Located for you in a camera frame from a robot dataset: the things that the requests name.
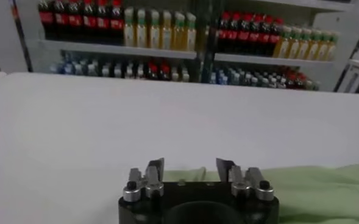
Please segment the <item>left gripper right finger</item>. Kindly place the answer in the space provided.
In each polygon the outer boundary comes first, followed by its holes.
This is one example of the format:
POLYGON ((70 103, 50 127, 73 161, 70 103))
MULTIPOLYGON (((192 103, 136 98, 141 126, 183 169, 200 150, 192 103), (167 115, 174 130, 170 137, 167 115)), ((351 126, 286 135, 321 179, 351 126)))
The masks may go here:
POLYGON ((250 167, 243 173, 233 161, 221 158, 216 158, 216 166, 220 180, 230 184, 234 197, 243 195, 260 201, 273 201, 274 188, 258 167, 250 167))

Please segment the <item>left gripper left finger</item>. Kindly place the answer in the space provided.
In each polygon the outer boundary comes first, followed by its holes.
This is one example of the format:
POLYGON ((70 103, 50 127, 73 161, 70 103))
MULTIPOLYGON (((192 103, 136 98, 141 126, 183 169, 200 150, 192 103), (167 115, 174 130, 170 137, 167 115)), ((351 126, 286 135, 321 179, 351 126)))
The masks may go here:
POLYGON ((154 193, 164 195, 163 171, 165 159, 149 161, 144 175, 139 168, 131 168, 128 181, 123 189, 123 200, 129 203, 140 201, 143 197, 152 198, 154 193))

